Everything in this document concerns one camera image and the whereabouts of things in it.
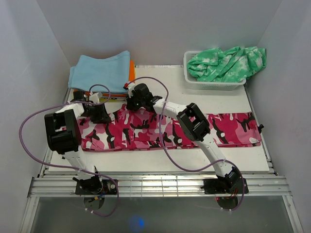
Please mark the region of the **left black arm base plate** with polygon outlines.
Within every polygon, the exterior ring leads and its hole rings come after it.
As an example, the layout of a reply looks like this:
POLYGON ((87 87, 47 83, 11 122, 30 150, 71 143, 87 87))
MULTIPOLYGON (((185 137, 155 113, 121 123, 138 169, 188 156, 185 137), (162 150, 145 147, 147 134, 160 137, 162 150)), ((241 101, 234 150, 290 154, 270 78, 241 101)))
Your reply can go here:
POLYGON ((76 195, 115 195, 116 185, 111 180, 100 180, 96 177, 87 180, 77 180, 76 195))

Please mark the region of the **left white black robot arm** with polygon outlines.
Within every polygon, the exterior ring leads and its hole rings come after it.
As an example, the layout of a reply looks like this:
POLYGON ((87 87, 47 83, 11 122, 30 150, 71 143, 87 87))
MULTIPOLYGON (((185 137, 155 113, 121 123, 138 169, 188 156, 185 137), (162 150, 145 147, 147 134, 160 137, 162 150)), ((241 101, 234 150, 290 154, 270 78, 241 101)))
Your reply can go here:
POLYGON ((90 93, 88 99, 83 91, 74 94, 73 101, 59 111, 44 116, 47 142, 52 151, 62 155, 70 165, 78 168, 78 186, 92 194, 103 189, 103 182, 96 167, 87 160, 82 149, 82 136, 78 126, 78 117, 89 117, 93 123, 110 123, 105 105, 100 103, 101 93, 90 93))

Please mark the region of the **pink camouflage trousers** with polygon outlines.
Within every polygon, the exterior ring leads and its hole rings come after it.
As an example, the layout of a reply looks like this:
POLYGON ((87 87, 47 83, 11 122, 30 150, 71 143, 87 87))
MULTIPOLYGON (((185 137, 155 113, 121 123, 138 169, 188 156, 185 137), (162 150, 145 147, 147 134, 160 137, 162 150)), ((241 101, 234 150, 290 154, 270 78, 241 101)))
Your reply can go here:
MULTIPOLYGON (((90 118, 78 120, 84 151, 158 150, 159 116, 145 109, 130 112, 123 105, 111 113, 111 122, 95 124, 90 118)), ((207 114, 211 136, 219 147, 254 147, 261 144, 261 135, 252 112, 207 114)), ((178 121, 165 117, 161 122, 167 149, 192 149, 197 145, 186 138, 178 121)))

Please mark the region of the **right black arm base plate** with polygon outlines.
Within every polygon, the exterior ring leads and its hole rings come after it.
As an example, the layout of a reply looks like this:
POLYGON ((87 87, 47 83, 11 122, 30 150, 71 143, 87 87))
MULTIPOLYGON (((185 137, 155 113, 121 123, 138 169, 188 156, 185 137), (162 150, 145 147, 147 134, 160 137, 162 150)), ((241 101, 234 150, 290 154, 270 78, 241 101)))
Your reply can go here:
POLYGON ((243 181, 239 179, 235 184, 226 184, 220 179, 204 179, 201 189, 204 190, 205 194, 231 194, 236 191, 237 194, 242 194, 242 191, 245 194, 249 193, 245 178, 243 178, 243 181))

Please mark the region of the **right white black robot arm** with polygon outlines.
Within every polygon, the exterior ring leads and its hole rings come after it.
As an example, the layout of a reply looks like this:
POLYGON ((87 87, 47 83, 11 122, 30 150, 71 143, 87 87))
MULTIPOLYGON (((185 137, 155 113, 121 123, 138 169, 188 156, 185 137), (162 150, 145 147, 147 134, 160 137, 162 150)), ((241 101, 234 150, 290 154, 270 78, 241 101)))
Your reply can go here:
POLYGON ((226 193, 237 190, 244 192, 245 181, 241 172, 220 151, 210 135, 206 117, 195 103, 182 105, 169 102, 167 101, 168 96, 165 98, 154 96, 144 83, 128 82, 124 85, 124 89, 128 92, 127 108, 129 110, 136 111, 143 107, 150 112, 159 114, 159 136, 164 150, 166 150, 166 146, 164 145, 161 122, 162 118, 167 116, 178 121, 186 138, 196 143, 208 158, 210 164, 203 169, 214 168, 222 191, 226 193))

